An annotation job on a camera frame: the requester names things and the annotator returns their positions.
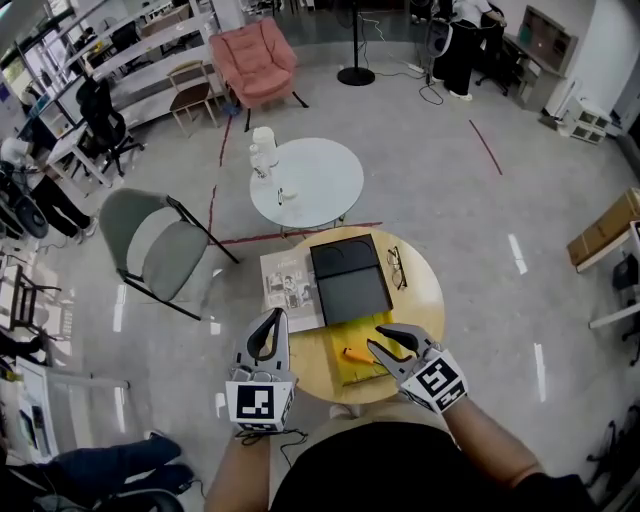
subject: red floor line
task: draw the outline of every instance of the red floor line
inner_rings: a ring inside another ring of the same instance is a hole
[[[502,176],[502,169],[500,169],[500,164],[498,164],[498,161],[496,160],[496,157],[493,156],[493,152],[491,151],[491,148],[488,146],[488,144],[486,143],[486,141],[484,140],[484,137],[482,136],[482,134],[480,133],[480,130],[478,130],[478,128],[476,128],[476,125],[473,124],[473,121],[471,119],[469,119],[469,122],[471,123],[471,126],[473,126],[473,129],[476,131],[476,133],[478,134],[478,137],[480,137],[480,140],[482,141],[482,143],[484,144],[484,147],[487,149],[487,151],[489,152],[489,156],[491,157],[491,160],[493,160],[493,163],[496,164],[496,169],[498,169],[498,172],[500,173],[500,176]]]
[[[382,222],[363,222],[362,224],[349,224],[349,225],[345,225],[344,227],[345,228],[351,228],[351,227],[372,228],[374,226],[379,226],[380,224],[382,224]],[[320,231],[327,231],[327,229],[333,229],[333,228],[326,228],[326,229],[320,229],[320,230],[304,229],[301,231],[287,231],[286,235],[287,237],[313,235],[315,233],[319,233]],[[243,244],[245,242],[259,242],[261,240],[271,240],[271,239],[280,238],[280,237],[281,237],[280,233],[271,233],[269,235],[257,235],[257,236],[251,236],[248,238],[222,240],[220,243],[225,245]]]
[[[227,145],[227,138],[229,137],[229,128],[231,128],[231,120],[233,116],[229,116],[227,119],[227,127],[224,130],[224,139],[222,139],[222,147],[220,148],[220,167],[222,167],[222,157],[224,156],[224,148]]]
[[[209,203],[209,226],[207,228],[209,233],[211,233],[211,226],[213,225],[213,200],[216,198],[217,188],[218,188],[218,185],[213,187],[213,191],[211,192],[211,202]],[[213,245],[213,242],[209,240],[209,243],[207,245]]]

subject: magazine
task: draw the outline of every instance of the magazine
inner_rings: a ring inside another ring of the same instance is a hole
[[[311,252],[291,249],[260,256],[265,308],[287,312],[289,332],[324,327]]]

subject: round black base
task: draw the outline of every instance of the round black base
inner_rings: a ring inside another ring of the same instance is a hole
[[[338,73],[338,80],[345,85],[369,85],[376,79],[373,71],[364,68],[344,68]]]

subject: black box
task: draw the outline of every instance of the black box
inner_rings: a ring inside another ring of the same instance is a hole
[[[326,325],[393,309],[371,235],[311,247]]]

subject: blue jeans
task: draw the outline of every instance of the blue jeans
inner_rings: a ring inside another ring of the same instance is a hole
[[[59,494],[92,507],[110,495],[140,489],[181,494],[193,480],[193,472],[184,464],[165,466],[181,452],[180,446],[170,439],[153,436],[147,441],[111,448],[74,450],[59,455],[41,469],[51,475]],[[152,470],[149,476],[125,484],[128,477]]]

